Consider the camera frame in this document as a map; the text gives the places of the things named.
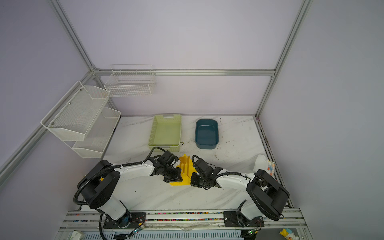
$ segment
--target dark teal plastic bin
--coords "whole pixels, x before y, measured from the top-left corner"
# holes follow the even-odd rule
[[[214,149],[218,144],[218,123],[213,119],[197,120],[195,142],[198,148]]]

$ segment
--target yellow plastic object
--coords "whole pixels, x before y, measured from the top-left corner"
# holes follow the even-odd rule
[[[285,238],[287,238],[287,236],[289,235],[289,233],[287,232],[287,230],[285,230],[285,228],[283,228],[280,234],[283,235]]]
[[[181,177],[183,178],[182,182],[170,182],[169,184],[172,186],[180,186],[180,185],[191,185],[191,176],[193,172],[197,172],[193,167],[192,160],[189,156],[185,155],[179,157],[180,164],[177,167],[181,168]]]

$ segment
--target white marble tabletop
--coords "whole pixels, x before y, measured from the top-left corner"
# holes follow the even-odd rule
[[[218,122],[219,143],[213,150],[199,149],[194,141],[196,121]],[[153,117],[122,117],[104,159],[110,163],[142,161],[148,155],[148,140]],[[206,162],[231,171],[253,171],[256,157],[265,155],[253,116],[183,116],[177,156],[197,155]],[[203,210],[235,209],[251,198],[245,192],[213,187],[204,190],[192,186],[171,186],[162,176],[139,177],[120,182],[113,194],[129,210]]]

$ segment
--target wall-mounted wire shelf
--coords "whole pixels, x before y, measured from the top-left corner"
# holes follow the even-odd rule
[[[84,141],[101,110],[107,104],[109,91],[96,86],[83,86],[77,82],[78,90],[60,112],[48,123],[47,115],[41,124],[62,141]]]
[[[156,85],[153,65],[111,65],[105,89],[113,97],[148,96]]]
[[[119,111],[103,108],[85,140],[76,142],[72,149],[82,158],[101,158],[120,115]]]

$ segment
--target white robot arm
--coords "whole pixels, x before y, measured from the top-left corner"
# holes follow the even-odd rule
[[[100,161],[79,182],[78,191],[73,199],[74,203],[89,205],[91,209],[96,209],[102,214],[108,214],[115,221],[116,226],[126,227],[130,220],[130,212],[112,194],[118,182],[152,175],[164,176],[165,182],[182,181],[181,169],[173,167],[178,158],[165,150],[161,156],[150,157],[152,151],[142,162],[112,165],[107,160]],[[239,226],[247,226],[252,219],[263,214],[272,220],[279,219],[289,193],[265,171],[259,170],[257,173],[242,174],[230,172],[220,167],[213,169],[199,157],[195,162],[195,157],[197,156],[192,156],[192,162],[197,173],[191,177],[192,186],[207,190],[211,187],[233,188],[247,192],[251,196],[253,202],[246,204],[242,202],[238,209]],[[80,193],[85,202],[78,201]]]

